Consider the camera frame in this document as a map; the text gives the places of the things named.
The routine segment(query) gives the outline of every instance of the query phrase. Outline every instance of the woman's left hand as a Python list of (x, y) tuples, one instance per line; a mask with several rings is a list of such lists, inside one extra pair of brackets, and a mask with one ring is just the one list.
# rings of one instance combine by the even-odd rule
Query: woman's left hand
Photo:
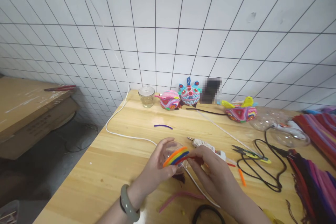
[(159, 169), (159, 158), (161, 150), (166, 143), (173, 140), (174, 138), (165, 138), (157, 144), (145, 168), (132, 184), (140, 187), (142, 192), (144, 192), (146, 195), (154, 192), (161, 182), (169, 179), (176, 173), (177, 166), (175, 165), (170, 165)]

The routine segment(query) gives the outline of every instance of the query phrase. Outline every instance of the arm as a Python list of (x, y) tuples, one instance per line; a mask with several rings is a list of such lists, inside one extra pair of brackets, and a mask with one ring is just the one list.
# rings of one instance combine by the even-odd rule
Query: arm
[[(191, 168), (209, 195), (239, 224), (271, 224), (263, 211), (240, 188), (228, 164), (201, 145), (189, 153)], [(206, 163), (210, 174), (201, 165)]]
[[(158, 143), (139, 177), (137, 177), (127, 189), (128, 198), (134, 209), (139, 209), (147, 195), (151, 194), (161, 182), (169, 179), (175, 174), (177, 170), (176, 166), (168, 166), (162, 169), (159, 169), (158, 166), (163, 145), (173, 140), (174, 138), (165, 138)], [(126, 223), (128, 224), (132, 222), (121, 209), (119, 198), (97, 222), (97, 224)]]

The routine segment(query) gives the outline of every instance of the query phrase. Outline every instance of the concrete floor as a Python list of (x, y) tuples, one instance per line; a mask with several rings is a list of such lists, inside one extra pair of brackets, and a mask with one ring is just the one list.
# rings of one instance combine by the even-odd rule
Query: concrete floor
[[(50, 132), (17, 160), (9, 161), (7, 170), (21, 172), (28, 177), (19, 200), (43, 200), (46, 204), (87, 150), (78, 151), (78, 147), (89, 146), (100, 130), (72, 120)], [(44, 204), (32, 209), (36, 217), (43, 207)]]

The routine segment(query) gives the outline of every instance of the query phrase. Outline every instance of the wooden tabletop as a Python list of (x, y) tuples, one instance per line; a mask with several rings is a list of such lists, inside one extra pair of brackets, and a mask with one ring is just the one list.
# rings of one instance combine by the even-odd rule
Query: wooden tabletop
[[(223, 107), (215, 104), (198, 104), (197, 107), (223, 113)], [(126, 106), (110, 121), (108, 129), (119, 134), (148, 138), (156, 143), (166, 137), (175, 137), (176, 141), (188, 148), (193, 148), (193, 146), (187, 137), (199, 138), (215, 146), (216, 149), (225, 151), (230, 159), (240, 158), (240, 154), (231, 150), (231, 145), (240, 146), (236, 140), (207, 121), (198, 112), (185, 108), (187, 106), (183, 106), (183, 109), (178, 111), (167, 111), (161, 108), (158, 99), (152, 108), (144, 108), (137, 91), (132, 90), (128, 95)], [(287, 111), (287, 114), (293, 115), (293, 112)], [(255, 138), (264, 139), (264, 133), (253, 129), (249, 123), (240, 124), (223, 115), (207, 114), (207, 117), (250, 147), (253, 147), (252, 140)], [(156, 124), (169, 125), (173, 130), (153, 127)], [(285, 149), (271, 137), (269, 137), (269, 142)], [(111, 135), (103, 129), (34, 223), (95, 223), (119, 197), (121, 186), (125, 183), (130, 184), (140, 174), (154, 148), (155, 146), (150, 142)], [(282, 169), (281, 162), (266, 146), (261, 148), (272, 160), (272, 164), (261, 163), (261, 165), (271, 174), (276, 175)], [(296, 150), (304, 158), (311, 159), (320, 169), (327, 170), (336, 176), (335, 170), (312, 145), (296, 148)], [(303, 217), (303, 210), (294, 189), (292, 169), (287, 160), (285, 162), (288, 169), (280, 177), (283, 185), (281, 193), (271, 191), (261, 181), (247, 175), (245, 175), (247, 186), (242, 188), (261, 208), (269, 209), (276, 218), (291, 224), (294, 222), (288, 213), (285, 199), (290, 201), (292, 212), (298, 222)], [(237, 168), (230, 167), (230, 169), (242, 186)], [(192, 169), (188, 168), (188, 170), (201, 185)], [(200, 194), (190, 177), (187, 174), (185, 177), (185, 184), (171, 178), (150, 194), (141, 208), (139, 223), (191, 223), (198, 206), (210, 204), (207, 200), (180, 197), (168, 205), (162, 213), (158, 213), (163, 202), (176, 192), (184, 190)], [(235, 223), (224, 211), (220, 210), (220, 212), (226, 223)], [(202, 215), (198, 223), (209, 223), (208, 218), (211, 218), (213, 223), (219, 223), (210, 213)]]

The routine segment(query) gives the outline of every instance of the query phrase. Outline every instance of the scissors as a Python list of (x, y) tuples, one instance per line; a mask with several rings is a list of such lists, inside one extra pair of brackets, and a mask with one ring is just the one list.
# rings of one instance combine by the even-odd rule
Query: scissors
[(49, 89), (44, 89), (44, 91), (67, 91), (67, 90), (74, 90), (75, 87), (76, 85), (52, 87)]
[(249, 151), (249, 150), (245, 150), (243, 148), (240, 148), (238, 146), (232, 145), (233, 147), (235, 147), (235, 149), (233, 149), (234, 151), (243, 154), (245, 156), (248, 156), (250, 158), (253, 159), (258, 159), (261, 162), (267, 163), (267, 164), (271, 164), (271, 160), (269, 160), (267, 157), (264, 157), (263, 159), (260, 159), (260, 157), (258, 157), (257, 155), (255, 155), (253, 152)]

